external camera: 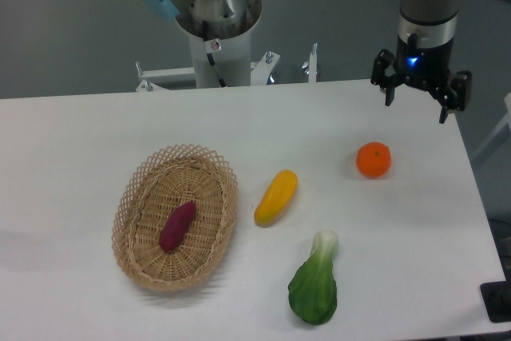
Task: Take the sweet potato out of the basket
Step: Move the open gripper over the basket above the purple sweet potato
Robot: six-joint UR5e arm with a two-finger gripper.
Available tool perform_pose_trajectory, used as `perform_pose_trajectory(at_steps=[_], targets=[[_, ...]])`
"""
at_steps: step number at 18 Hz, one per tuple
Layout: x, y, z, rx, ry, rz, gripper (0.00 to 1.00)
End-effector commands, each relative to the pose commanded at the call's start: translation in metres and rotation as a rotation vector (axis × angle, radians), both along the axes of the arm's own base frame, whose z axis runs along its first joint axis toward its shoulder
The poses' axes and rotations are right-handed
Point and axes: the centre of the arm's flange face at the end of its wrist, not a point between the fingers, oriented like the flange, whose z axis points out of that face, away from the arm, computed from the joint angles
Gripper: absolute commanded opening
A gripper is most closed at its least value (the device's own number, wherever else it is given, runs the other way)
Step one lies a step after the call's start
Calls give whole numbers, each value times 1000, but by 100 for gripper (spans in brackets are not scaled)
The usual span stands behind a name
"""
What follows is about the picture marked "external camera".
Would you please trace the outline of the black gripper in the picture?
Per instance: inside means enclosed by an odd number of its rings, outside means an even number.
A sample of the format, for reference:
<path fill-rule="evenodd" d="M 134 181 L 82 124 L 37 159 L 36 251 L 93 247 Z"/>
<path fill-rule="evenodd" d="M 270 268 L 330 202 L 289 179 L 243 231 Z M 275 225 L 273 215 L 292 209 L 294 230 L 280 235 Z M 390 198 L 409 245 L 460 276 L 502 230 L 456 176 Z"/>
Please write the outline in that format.
<path fill-rule="evenodd" d="M 450 55 L 454 40 L 433 48 L 412 46 L 398 38 L 395 56 L 382 49 L 374 59 L 370 83 L 385 94 L 385 106 L 391 106 L 395 90 L 402 84 L 415 89 L 431 89 L 430 95 L 441 106 L 438 122 L 444 124 L 456 111 L 462 112 L 469 104 L 472 90 L 472 73 L 468 70 L 451 73 Z M 394 73 L 386 71 L 394 68 Z"/>

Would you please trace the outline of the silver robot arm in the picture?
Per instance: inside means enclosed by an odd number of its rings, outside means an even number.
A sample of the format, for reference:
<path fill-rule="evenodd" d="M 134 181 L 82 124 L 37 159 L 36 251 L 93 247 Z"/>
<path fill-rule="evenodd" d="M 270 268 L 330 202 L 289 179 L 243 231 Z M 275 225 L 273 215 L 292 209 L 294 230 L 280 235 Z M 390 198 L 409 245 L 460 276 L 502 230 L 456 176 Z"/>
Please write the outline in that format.
<path fill-rule="evenodd" d="M 261 0 L 142 1 L 190 35 L 198 87 L 250 84 L 249 32 L 259 21 Z M 378 53 L 370 76 L 387 105 L 395 90 L 407 85 L 440 104 L 440 121 L 465 109 L 472 75 L 449 69 L 458 11 L 459 0 L 400 0 L 397 48 Z"/>

